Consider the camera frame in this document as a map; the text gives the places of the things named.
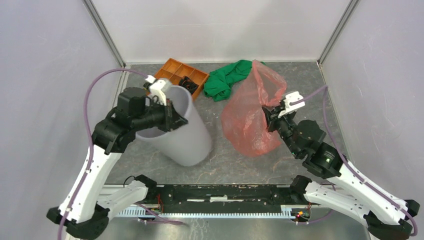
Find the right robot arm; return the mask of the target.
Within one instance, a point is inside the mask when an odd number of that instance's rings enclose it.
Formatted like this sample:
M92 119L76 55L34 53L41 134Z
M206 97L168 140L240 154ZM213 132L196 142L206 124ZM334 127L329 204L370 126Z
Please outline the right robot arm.
M266 129L276 132L295 159L314 176L335 184L346 192L326 189L303 175L293 180L289 199L295 204L315 203L344 214L365 226L379 240L407 240L415 236L420 204L388 193L364 175L326 142L326 133L314 120L294 121L295 112L282 106L262 107Z

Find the red plastic trash bag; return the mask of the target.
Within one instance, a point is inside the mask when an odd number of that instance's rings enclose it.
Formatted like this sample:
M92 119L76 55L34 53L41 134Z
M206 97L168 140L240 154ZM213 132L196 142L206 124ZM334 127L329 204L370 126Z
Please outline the red plastic trash bag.
M247 157L267 154L281 145L279 136L267 130L263 107L275 107L287 90L286 80L258 60L224 107L220 120L223 135Z

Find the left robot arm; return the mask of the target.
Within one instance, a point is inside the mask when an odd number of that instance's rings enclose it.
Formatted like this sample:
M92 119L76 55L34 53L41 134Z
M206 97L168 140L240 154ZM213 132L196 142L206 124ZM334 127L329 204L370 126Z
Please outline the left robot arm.
M77 180L63 203L48 210L47 218L74 238L94 240L126 208L140 201L153 203L157 184L145 175L104 200L99 200L99 195L137 132L152 128L171 132L187 124L169 98L147 94L139 87L126 88L119 94L117 106L88 133L87 157Z

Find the grey trash bin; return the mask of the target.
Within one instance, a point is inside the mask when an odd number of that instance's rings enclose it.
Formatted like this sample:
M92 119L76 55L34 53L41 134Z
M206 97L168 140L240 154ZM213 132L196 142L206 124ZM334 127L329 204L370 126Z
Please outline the grey trash bin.
M192 95L182 86L174 85L166 93L177 113L188 124L171 132L157 127L138 131L136 139L151 144L177 164L190 167L203 161L210 153L212 138L194 106Z

